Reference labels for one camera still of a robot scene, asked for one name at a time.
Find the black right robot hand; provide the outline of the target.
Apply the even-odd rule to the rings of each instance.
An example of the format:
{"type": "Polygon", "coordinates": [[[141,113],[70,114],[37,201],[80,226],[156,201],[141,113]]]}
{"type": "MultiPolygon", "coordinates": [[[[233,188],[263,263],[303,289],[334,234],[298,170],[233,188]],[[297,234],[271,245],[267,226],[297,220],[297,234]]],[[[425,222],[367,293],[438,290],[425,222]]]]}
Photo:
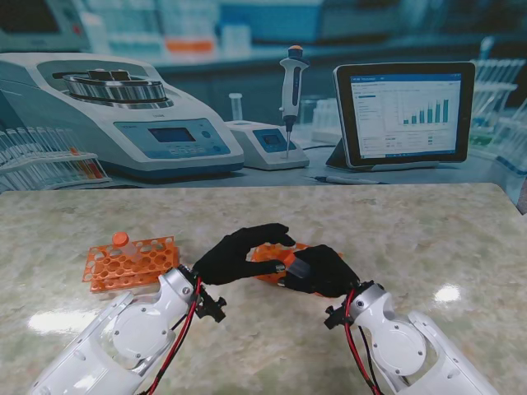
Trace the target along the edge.
{"type": "Polygon", "coordinates": [[[357,274],[325,244],[296,251],[294,256],[292,265],[296,270],[291,272],[288,267],[286,275],[278,281],[280,286],[328,298],[347,295],[359,286],[357,274]]]}

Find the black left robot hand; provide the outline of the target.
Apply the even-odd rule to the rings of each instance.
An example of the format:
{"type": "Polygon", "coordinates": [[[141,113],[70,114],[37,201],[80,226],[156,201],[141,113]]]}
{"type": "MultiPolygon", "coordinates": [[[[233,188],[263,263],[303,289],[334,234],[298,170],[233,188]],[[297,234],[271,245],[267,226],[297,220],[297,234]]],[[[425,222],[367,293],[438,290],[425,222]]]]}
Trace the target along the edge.
{"type": "Polygon", "coordinates": [[[243,278],[283,272],[285,265],[279,260],[260,263],[247,259],[250,250],[261,244],[281,244],[291,247],[296,241],[288,234],[289,228],[279,223],[241,228],[226,235],[216,246],[205,253],[194,265],[203,283],[225,285],[243,278]]]}

